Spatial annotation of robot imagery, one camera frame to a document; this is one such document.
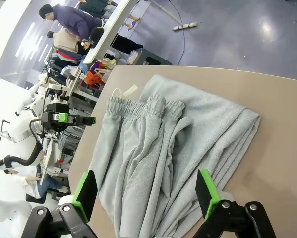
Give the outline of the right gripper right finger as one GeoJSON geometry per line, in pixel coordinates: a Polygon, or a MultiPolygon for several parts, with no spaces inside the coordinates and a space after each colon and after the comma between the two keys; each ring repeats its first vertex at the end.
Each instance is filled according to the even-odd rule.
{"type": "Polygon", "coordinates": [[[244,206],[221,199],[207,169],[198,170],[195,192],[204,219],[195,238],[219,238],[233,232],[237,238],[275,238],[264,206],[251,201],[244,206]]]}

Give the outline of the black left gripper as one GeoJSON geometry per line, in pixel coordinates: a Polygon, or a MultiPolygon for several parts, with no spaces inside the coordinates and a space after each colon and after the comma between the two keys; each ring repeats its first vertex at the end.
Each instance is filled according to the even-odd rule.
{"type": "Polygon", "coordinates": [[[62,132],[68,126],[92,126],[96,123],[95,117],[71,115],[68,112],[46,111],[42,113],[41,123],[44,131],[62,132]]]}

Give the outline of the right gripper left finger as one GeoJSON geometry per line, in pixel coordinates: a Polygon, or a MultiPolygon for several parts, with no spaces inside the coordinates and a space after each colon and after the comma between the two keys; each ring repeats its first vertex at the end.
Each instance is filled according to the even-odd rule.
{"type": "Polygon", "coordinates": [[[98,189],[94,172],[84,172],[71,202],[59,205],[53,211],[43,206],[32,209],[24,227],[23,238],[95,238],[88,225],[98,189]]]}

